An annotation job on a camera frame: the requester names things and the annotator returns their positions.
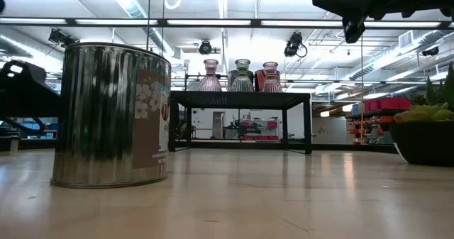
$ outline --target air vent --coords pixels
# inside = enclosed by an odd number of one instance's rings
[[[413,31],[409,30],[403,35],[399,36],[399,47],[401,49],[409,47],[413,43]]]

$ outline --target wooden floor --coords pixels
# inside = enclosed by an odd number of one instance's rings
[[[53,150],[0,156],[0,238],[453,238],[451,168],[371,152],[170,157],[157,184],[63,189]]]

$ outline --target glass vase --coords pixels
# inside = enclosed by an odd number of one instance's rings
[[[230,91],[254,91],[253,83],[248,75],[250,60],[238,59],[235,64],[238,76],[233,81]]]
[[[215,59],[204,60],[206,74],[202,79],[199,91],[222,91],[221,83],[216,77],[219,62]]]
[[[277,76],[277,62],[264,63],[263,72],[265,72],[265,82],[263,83],[262,92],[282,92],[282,87],[279,83],[279,77]]]

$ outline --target black metal table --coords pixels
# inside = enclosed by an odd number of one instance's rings
[[[310,94],[300,93],[260,93],[260,92],[210,92],[210,91],[172,91],[170,95],[170,135],[169,151],[175,151],[178,104],[186,107],[186,127],[192,127],[192,109],[267,109],[282,111],[282,141],[280,148],[289,149],[287,130],[287,110],[303,103],[304,117],[304,154],[312,153],[311,105]],[[187,147],[192,146],[190,130],[185,134]]]

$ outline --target plant pot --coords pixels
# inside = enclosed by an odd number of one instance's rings
[[[396,123],[389,130],[397,151],[408,163],[454,167],[454,122]]]

